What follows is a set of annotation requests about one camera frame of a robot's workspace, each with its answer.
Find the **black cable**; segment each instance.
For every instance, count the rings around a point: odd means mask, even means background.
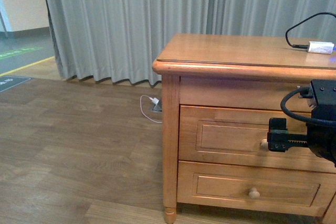
[[[287,94],[283,100],[280,103],[280,107],[282,111],[288,115],[291,118],[294,118],[298,121],[305,122],[305,123],[310,123],[314,125],[319,125],[319,126],[326,126],[326,127],[336,127],[336,121],[328,121],[328,120],[323,120],[323,119],[316,119],[316,118],[308,118],[303,115],[298,115],[293,112],[291,112],[288,108],[286,108],[286,102],[293,97],[295,94],[300,93],[300,92],[307,92],[310,90],[310,87],[301,87],[297,90],[294,90]]]
[[[309,18],[306,18],[305,20],[301,21],[300,23],[294,25],[293,27],[289,28],[286,33],[285,33],[285,38],[286,38],[286,41],[288,43],[288,45],[290,45],[292,48],[301,48],[301,49],[308,49],[308,45],[292,45],[289,40],[288,40],[288,32],[291,31],[292,29],[294,29],[295,27],[301,25],[302,23],[310,20],[311,18],[314,18],[318,15],[331,15],[331,16],[334,16],[336,18],[336,14],[335,13],[316,13],[312,16],[310,16]]]

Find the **wooden nightstand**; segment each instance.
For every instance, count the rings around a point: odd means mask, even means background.
[[[311,79],[336,79],[336,56],[283,38],[177,34],[153,63],[162,75],[165,221],[184,202],[316,216],[336,223],[336,168],[308,148],[265,148],[281,99]],[[310,115],[303,99],[288,108]]]

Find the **white wall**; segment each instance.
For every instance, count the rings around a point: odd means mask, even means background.
[[[48,27],[48,13],[45,0],[0,0],[7,31],[22,31]]]

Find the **white charger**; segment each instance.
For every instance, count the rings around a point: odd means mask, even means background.
[[[334,46],[332,42],[310,41],[307,52],[330,55],[334,50]]]

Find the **drawer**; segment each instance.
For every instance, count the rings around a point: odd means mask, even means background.
[[[298,85],[308,86],[309,83],[181,77],[180,104],[281,110],[283,97]],[[287,102],[287,107],[310,112],[306,100],[297,96]]]
[[[279,111],[182,105],[178,158],[336,173],[332,162],[316,157],[308,148],[293,147],[285,153],[269,151],[266,140],[272,117],[287,118],[291,133],[307,132],[303,122]]]
[[[335,174],[184,161],[178,171],[177,201],[190,204],[322,216],[336,191]]]

